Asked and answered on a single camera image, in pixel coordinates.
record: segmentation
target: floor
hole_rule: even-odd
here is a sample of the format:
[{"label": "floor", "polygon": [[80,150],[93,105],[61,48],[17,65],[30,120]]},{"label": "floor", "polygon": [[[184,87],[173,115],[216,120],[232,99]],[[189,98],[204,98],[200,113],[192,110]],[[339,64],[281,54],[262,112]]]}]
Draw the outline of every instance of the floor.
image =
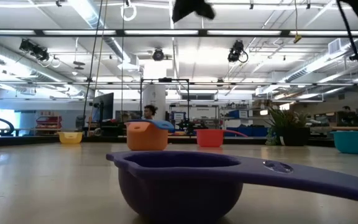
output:
[{"label": "floor", "polygon": [[[39,144],[0,147],[0,223],[142,224],[124,201],[117,169],[107,152],[125,144]],[[209,151],[293,162],[358,175],[358,156],[328,147],[227,145],[198,149],[177,144],[168,150]],[[358,202],[296,190],[245,185],[237,205],[219,224],[358,223]]]}]

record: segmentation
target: ceiling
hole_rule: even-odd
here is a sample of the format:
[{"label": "ceiling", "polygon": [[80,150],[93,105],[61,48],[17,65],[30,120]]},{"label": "ceiling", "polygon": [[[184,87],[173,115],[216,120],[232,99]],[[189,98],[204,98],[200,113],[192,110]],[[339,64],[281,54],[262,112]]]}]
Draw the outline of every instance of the ceiling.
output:
[{"label": "ceiling", "polygon": [[[254,9],[249,10],[250,1],[210,1],[214,4],[216,18],[213,21],[202,19],[195,14],[182,19],[174,25],[174,29],[294,29],[296,24],[299,29],[319,29],[319,30],[344,30],[344,23],[340,17],[335,4],[330,4],[328,10],[319,14],[319,11],[327,5],[329,0],[311,0],[311,9],[306,9],[308,1],[298,0],[297,13],[293,9],[292,0],[255,0]],[[109,29],[171,29],[170,11],[168,0],[132,0],[137,5],[137,15],[131,21],[124,21],[121,17],[120,6],[122,1],[108,1],[107,10],[103,6],[101,9],[102,18],[106,10],[106,27]],[[229,3],[236,3],[236,6],[228,6]],[[39,4],[50,4],[46,7],[20,7]],[[57,7],[55,1],[47,0],[0,0],[0,29],[89,29],[89,25],[79,15],[69,2],[63,2],[62,7]],[[132,9],[126,9],[124,14],[130,16]],[[352,30],[358,30],[358,18],[351,9],[345,10]],[[1,48],[9,49],[20,55],[19,50],[22,38],[20,37],[0,37]],[[69,80],[82,82],[92,73],[92,77],[97,74],[105,82],[125,82],[139,81],[138,71],[125,71],[118,69],[120,64],[115,54],[107,46],[101,43],[101,38],[96,42],[91,37],[81,37],[78,40],[76,52],[76,39],[71,37],[31,37],[31,41],[48,48],[48,52],[53,58],[56,56],[61,64],[55,68],[52,65],[47,69],[56,72]],[[150,52],[155,48],[161,48],[167,55],[173,55],[173,41],[171,37],[125,37],[116,38],[127,54],[137,55],[140,65],[145,65],[150,61]],[[178,66],[178,78],[189,78],[194,82],[215,82],[218,78],[224,78],[226,82],[277,82],[278,73],[285,74],[288,71],[302,66],[306,61],[313,59],[319,53],[328,49],[328,44],[334,38],[302,38],[294,44],[293,39],[288,38],[242,38],[246,51],[249,53],[249,61],[242,66],[229,64],[227,55],[235,37],[176,37],[176,60]],[[92,51],[95,44],[95,57]],[[36,61],[30,55],[25,58]],[[79,74],[74,76],[72,72],[75,65],[73,61],[84,62],[84,70],[79,70]],[[337,60],[323,68],[314,71],[319,74],[317,77],[326,77],[344,70],[345,60]],[[173,75],[172,63],[165,63],[168,68],[167,75]],[[105,89],[121,88],[120,85],[99,86]],[[124,85],[124,88],[137,88],[137,85]],[[216,86],[193,86],[192,89],[216,88]],[[239,86],[236,90],[254,90],[257,86]]]}]

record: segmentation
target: blue bin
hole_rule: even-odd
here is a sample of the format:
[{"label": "blue bin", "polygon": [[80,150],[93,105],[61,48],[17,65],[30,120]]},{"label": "blue bin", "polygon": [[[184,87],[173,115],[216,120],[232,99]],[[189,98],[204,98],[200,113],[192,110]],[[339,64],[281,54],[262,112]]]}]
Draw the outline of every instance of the blue bin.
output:
[{"label": "blue bin", "polygon": [[266,137],[267,128],[252,128],[253,137]]},{"label": "blue bin", "polygon": [[[231,131],[239,131],[238,128],[226,128],[226,129],[231,130]],[[235,137],[236,136],[236,134],[234,134],[234,133],[227,133],[227,132],[225,132],[224,135],[226,137]]]},{"label": "blue bin", "polygon": [[238,128],[238,132],[245,134],[247,136],[252,136],[252,128],[249,127]]},{"label": "blue bin", "polygon": [[334,131],[332,134],[339,152],[358,154],[358,131]]}]

